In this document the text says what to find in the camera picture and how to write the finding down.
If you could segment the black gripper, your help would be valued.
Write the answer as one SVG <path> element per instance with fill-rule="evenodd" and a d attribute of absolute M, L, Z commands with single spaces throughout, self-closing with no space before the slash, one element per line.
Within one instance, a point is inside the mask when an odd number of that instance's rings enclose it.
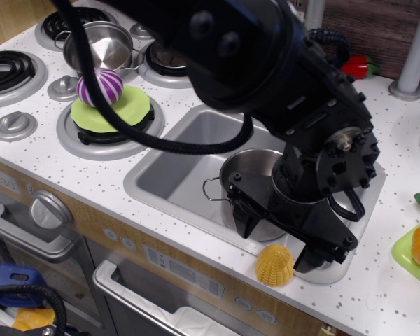
<path fill-rule="evenodd" d="M 304 242 L 294 270 L 308 273 L 324 263 L 343 263 L 358 240 L 319 190 L 316 158 L 287 145 L 270 176 L 238 171 L 229 175 L 228 201 L 237 233 L 249 238 L 266 220 Z"/>

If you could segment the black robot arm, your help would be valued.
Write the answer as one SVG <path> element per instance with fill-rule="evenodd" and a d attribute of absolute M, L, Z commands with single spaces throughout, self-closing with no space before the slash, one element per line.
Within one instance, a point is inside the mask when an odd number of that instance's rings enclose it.
<path fill-rule="evenodd" d="M 344 37 L 308 33 L 287 1 L 113 1 L 178 53 L 198 97 L 209 106 L 245 115 L 241 132 L 214 145 L 141 136 L 112 112 L 106 118 L 133 140 L 185 154 L 240 147 L 259 120 L 284 140 L 268 176 L 234 171 L 228 199 L 238 233 L 248 237 L 267 219 L 304 243 L 298 272 L 341 263 L 357 247 L 344 219 L 365 210 L 356 189 L 375 177 L 379 154 L 363 94 L 342 72 Z"/>

